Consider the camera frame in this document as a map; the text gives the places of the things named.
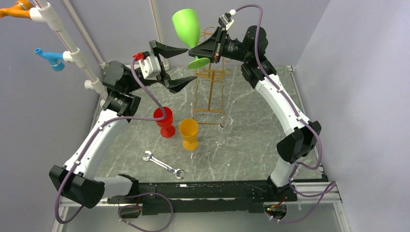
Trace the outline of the green plastic wine glass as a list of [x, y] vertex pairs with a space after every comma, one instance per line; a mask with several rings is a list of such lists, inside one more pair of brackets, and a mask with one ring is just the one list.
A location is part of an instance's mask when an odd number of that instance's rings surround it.
[[172, 23], [178, 38], [189, 48], [194, 48], [200, 39], [201, 28], [194, 9], [182, 9], [174, 13]]

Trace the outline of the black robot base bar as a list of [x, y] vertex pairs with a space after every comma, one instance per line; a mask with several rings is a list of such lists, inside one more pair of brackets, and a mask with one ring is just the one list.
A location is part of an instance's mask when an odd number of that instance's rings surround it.
[[289, 187], [276, 188], [266, 180], [217, 182], [139, 183], [138, 193], [126, 199], [108, 198], [109, 204], [139, 204], [142, 214], [247, 211], [263, 213], [263, 206], [296, 202], [297, 196]]

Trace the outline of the red plastic wine glass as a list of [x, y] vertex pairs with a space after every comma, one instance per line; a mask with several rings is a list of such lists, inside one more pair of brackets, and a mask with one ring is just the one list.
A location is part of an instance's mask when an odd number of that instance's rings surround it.
[[161, 128], [161, 136], [164, 138], [171, 138], [176, 133], [176, 129], [173, 126], [173, 112], [168, 107], [164, 107], [164, 110], [166, 117], [163, 120], [156, 121], [156, 123]]

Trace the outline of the clear wine glass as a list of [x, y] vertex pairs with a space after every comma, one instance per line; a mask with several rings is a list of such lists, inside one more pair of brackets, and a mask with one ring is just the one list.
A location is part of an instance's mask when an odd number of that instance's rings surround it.
[[220, 136], [217, 139], [217, 147], [218, 148], [225, 148], [227, 146], [227, 138], [229, 133], [232, 130], [233, 126], [233, 119], [230, 116], [222, 116], [219, 123], [218, 123], [218, 130], [220, 132]]

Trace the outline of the orange plastic wine glass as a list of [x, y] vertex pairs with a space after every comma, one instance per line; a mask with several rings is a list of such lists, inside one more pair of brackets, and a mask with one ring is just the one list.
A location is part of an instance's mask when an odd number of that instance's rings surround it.
[[187, 151], [194, 151], [198, 146], [198, 123], [192, 118], [182, 120], [179, 124], [179, 133], [183, 140], [183, 148]]

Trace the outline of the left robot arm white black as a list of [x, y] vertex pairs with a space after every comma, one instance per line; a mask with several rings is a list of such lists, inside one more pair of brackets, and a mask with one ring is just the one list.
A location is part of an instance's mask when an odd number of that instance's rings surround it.
[[141, 67], [133, 69], [113, 60], [103, 69], [103, 85], [108, 98], [102, 105], [99, 117], [85, 141], [73, 156], [62, 166], [53, 166], [50, 179], [59, 197], [68, 198], [83, 207], [93, 208], [103, 198], [120, 196], [132, 203], [139, 196], [139, 182], [126, 174], [115, 177], [97, 177], [96, 173], [108, 153], [108, 149], [120, 132], [135, 119], [140, 97], [133, 92], [141, 86], [160, 83], [172, 93], [178, 93], [192, 76], [172, 80], [166, 73], [161, 58], [171, 58], [186, 52], [161, 44], [149, 42], [148, 51], [136, 55]]

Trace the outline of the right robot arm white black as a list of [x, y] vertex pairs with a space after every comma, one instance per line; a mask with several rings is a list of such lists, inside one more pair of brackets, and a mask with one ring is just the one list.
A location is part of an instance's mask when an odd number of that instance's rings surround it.
[[263, 28], [250, 26], [242, 41], [231, 39], [227, 31], [217, 27], [204, 42], [189, 50], [191, 57], [208, 58], [218, 63], [221, 58], [241, 61], [241, 72], [245, 80], [268, 103], [279, 119], [285, 138], [277, 144], [279, 160], [270, 175], [272, 184], [266, 194], [273, 201], [285, 194], [285, 187], [295, 173], [296, 165], [302, 162], [315, 145], [321, 132], [318, 121], [312, 122], [297, 107], [280, 81], [277, 71], [265, 56], [268, 46]]

